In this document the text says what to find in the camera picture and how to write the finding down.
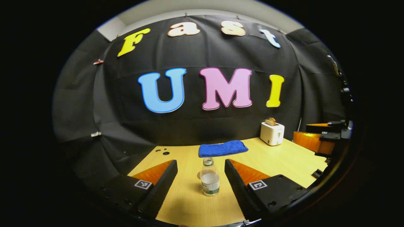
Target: plastic bottle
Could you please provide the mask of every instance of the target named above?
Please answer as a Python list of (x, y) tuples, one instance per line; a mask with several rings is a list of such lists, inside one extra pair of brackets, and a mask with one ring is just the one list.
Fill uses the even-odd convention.
[(219, 193), (219, 175), (212, 158), (203, 159), (203, 167), (200, 172), (203, 193), (206, 196), (215, 196)]

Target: black fabric backdrop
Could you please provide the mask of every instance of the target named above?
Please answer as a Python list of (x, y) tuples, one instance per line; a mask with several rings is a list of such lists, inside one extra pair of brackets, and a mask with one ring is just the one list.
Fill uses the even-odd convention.
[[(238, 21), (246, 35), (221, 32), (220, 23)], [(194, 22), (200, 33), (169, 37), (170, 26)], [(150, 28), (135, 49), (117, 57), (124, 38)], [(259, 29), (276, 36), (281, 48), (272, 46)], [(59, 141), (89, 137), (101, 131), (98, 146), (74, 162), (74, 169), (88, 185), (96, 186), (111, 176), (102, 171), (83, 175), (86, 162), (99, 158), (121, 174), (129, 173), (156, 145), (200, 145), (259, 137), (260, 123), (274, 117), (285, 126), (286, 139), (305, 124), (324, 123), (345, 117), (339, 91), (341, 81), (327, 55), (332, 53), (311, 32), (296, 30), (288, 35), (257, 23), (231, 17), (198, 15), (177, 17), (140, 27), (111, 43), (94, 31), (72, 54), (60, 74), (53, 102), (53, 122)], [(98, 58), (101, 65), (93, 65)], [(162, 101), (172, 98), (168, 69), (185, 68), (185, 100), (170, 113), (149, 111), (144, 102), (139, 76), (160, 73), (158, 93)], [(237, 68), (252, 70), (250, 99), (252, 106), (232, 105), (206, 111), (205, 81), (199, 71), (217, 67), (230, 81)], [(279, 107), (266, 107), (271, 82), (269, 75), (285, 78)]]

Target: blue letter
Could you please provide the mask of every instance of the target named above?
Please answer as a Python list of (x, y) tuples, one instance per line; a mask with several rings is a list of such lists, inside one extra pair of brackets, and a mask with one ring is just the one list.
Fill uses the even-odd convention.
[(262, 33), (265, 34), (267, 40), (274, 46), (280, 48), (280, 44), (275, 41), (276, 37), (272, 35), (268, 30), (260, 29)]
[(155, 113), (169, 113), (178, 109), (184, 102), (184, 83), (182, 76), (187, 72), (184, 68), (175, 68), (166, 71), (166, 76), (171, 79), (173, 98), (163, 102), (158, 97), (157, 80), (159, 73), (149, 73), (137, 80), (142, 85), (143, 100), (146, 107)]

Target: yellow letter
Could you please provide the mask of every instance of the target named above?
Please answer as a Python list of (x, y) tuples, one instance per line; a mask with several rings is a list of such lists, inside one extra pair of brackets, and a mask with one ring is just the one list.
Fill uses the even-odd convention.
[(198, 34), (201, 30), (196, 27), (196, 24), (193, 22), (182, 22), (178, 24), (171, 25), (170, 31), (167, 32), (169, 36), (181, 36), (181, 35), (195, 35)]
[(118, 57), (127, 54), (131, 52), (132, 50), (135, 49), (135, 46), (133, 44), (139, 43), (142, 38), (143, 34), (146, 34), (150, 31), (150, 28), (143, 29), (139, 32), (136, 32), (135, 34), (129, 35), (125, 38), (125, 43), (122, 47), (122, 50), (118, 53)]
[(280, 106), (280, 89), (285, 79), (280, 75), (270, 75), (269, 80), (272, 81), (272, 87), (271, 94), (269, 95), (269, 100), (267, 101), (267, 107), (278, 107)]
[(243, 25), (239, 22), (222, 21), (220, 25), (223, 27), (221, 30), (224, 34), (235, 36), (243, 36), (246, 34), (246, 31), (242, 29)]

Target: blue towel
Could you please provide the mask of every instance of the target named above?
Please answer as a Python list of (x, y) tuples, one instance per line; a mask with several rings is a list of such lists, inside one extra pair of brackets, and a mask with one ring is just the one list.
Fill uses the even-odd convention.
[(243, 142), (232, 140), (222, 144), (202, 144), (199, 147), (199, 157), (215, 157), (237, 154), (248, 151)]

